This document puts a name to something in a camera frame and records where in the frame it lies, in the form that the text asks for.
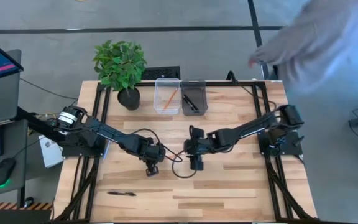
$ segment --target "hand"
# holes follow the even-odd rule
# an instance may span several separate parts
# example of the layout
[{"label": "hand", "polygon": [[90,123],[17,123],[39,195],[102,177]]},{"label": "hand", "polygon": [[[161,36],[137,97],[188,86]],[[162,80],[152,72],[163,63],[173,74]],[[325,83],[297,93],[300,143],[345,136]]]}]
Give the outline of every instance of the hand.
[{"label": "hand", "polygon": [[248,67],[249,67],[249,68],[252,68],[255,63],[256,63],[256,61],[255,61],[254,59],[250,58],[250,59],[248,60]]}]

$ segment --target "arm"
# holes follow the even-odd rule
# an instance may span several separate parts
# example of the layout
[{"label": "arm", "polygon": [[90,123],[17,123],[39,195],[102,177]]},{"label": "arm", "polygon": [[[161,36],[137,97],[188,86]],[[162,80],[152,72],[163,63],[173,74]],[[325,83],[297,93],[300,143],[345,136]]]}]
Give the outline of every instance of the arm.
[{"label": "arm", "polygon": [[311,6],[304,8],[293,24],[284,27],[278,34],[250,56],[250,61],[279,65],[298,55],[316,40],[318,12]]},{"label": "arm", "polygon": [[[277,119],[277,112],[280,112],[280,120]],[[203,138],[202,129],[190,126],[191,139],[186,140],[183,147],[190,158],[190,169],[203,170],[203,154],[230,152],[240,139],[263,131],[268,131],[270,148],[273,149],[284,143],[287,133],[299,129],[302,125],[303,121],[295,106],[285,105],[236,128],[224,128],[208,133],[206,138]]]},{"label": "arm", "polygon": [[[82,123],[84,116],[86,116],[86,122]],[[104,139],[115,142],[128,154],[136,156],[146,163],[148,177],[158,174],[156,164],[162,162],[165,157],[165,146],[160,142],[154,144],[152,138],[145,138],[135,133],[124,134],[113,127],[103,124],[97,118],[88,116],[84,108],[76,106],[65,107],[60,113],[55,127],[59,131],[68,132],[65,138],[65,144],[67,145],[92,150],[103,147]]]}]

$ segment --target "green leaves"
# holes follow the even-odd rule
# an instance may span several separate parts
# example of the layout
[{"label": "green leaves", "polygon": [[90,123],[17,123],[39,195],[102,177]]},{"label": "green leaves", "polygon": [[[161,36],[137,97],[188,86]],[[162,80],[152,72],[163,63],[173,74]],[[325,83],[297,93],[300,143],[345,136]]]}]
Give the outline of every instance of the green leaves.
[{"label": "green leaves", "polygon": [[117,57],[117,58],[113,58],[112,59],[114,62],[116,62],[117,64],[121,63],[121,58]]},{"label": "green leaves", "polygon": [[110,80],[108,77],[102,77],[101,83],[104,85],[109,85],[110,84]]},{"label": "green leaves", "polygon": [[125,41],[112,44],[107,40],[95,49],[94,70],[102,84],[120,91],[135,88],[135,84],[141,81],[147,62],[140,45]]}]

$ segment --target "clear plastic container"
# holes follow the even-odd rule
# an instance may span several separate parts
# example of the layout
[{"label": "clear plastic container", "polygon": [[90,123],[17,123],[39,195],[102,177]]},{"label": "clear plastic container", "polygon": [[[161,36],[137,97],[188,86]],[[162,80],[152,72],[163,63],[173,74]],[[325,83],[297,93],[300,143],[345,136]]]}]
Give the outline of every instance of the clear plastic container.
[{"label": "clear plastic container", "polygon": [[180,109],[180,80],[158,78],[155,81],[154,109],[158,114],[178,114]]}]

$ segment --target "potted plant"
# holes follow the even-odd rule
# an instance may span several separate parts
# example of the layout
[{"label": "potted plant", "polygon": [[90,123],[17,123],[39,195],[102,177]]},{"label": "potted plant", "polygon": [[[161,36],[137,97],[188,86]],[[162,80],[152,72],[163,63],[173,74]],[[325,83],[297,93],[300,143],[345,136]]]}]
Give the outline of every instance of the potted plant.
[{"label": "potted plant", "polygon": [[118,101],[129,110],[136,110],[140,103],[140,93],[135,84],[140,82],[145,70],[144,53],[139,44],[111,40],[95,46],[94,70],[101,83],[118,91]]}]

